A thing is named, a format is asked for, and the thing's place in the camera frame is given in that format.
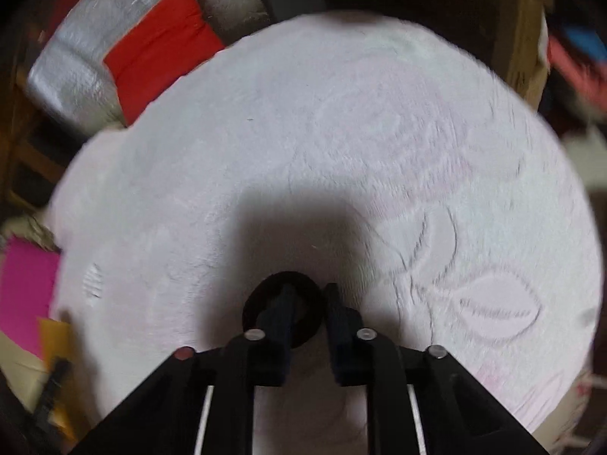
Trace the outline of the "magenta cushion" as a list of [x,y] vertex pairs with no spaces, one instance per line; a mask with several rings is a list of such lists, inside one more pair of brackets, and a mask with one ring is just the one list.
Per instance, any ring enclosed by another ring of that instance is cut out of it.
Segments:
[[42,358],[38,319],[48,319],[61,256],[26,239],[8,240],[1,268],[0,326],[11,341]]

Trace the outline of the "red cushion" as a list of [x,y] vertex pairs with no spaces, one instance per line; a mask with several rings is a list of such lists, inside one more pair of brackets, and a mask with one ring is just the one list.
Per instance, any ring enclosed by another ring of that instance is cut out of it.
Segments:
[[160,0],[105,56],[130,126],[180,77],[213,58],[224,44],[198,0]]

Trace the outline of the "orange cardboard tray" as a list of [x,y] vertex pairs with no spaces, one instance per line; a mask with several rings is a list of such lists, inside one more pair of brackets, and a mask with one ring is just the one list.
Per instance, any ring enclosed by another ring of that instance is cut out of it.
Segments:
[[58,378],[52,420],[59,423],[60,432],[67,441],[75,445],[91,430],[83,389],[77,378],[76,335],[71,323],[50,318],[38,319],[38,330],[42,361],[48,375]]

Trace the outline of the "black hair scrunchie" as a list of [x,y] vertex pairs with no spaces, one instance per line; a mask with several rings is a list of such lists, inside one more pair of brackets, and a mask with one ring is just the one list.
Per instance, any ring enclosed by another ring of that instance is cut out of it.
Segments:
[[244,332],[262,330],[289,349],[309,342],[324,322],[323,291],[307,275],[282,271],[266,277],[250,294],[242,312]]

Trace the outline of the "silver insulation foil sheet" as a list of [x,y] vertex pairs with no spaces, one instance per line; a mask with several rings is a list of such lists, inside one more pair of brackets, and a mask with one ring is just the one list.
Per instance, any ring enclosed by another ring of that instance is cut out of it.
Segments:
[[[110,49],[160,0],[50,0],[47,38],[27,74],[26,94],[81,137],[123,119]],[[198,0],[226,44],[270,24],[263,0]]]

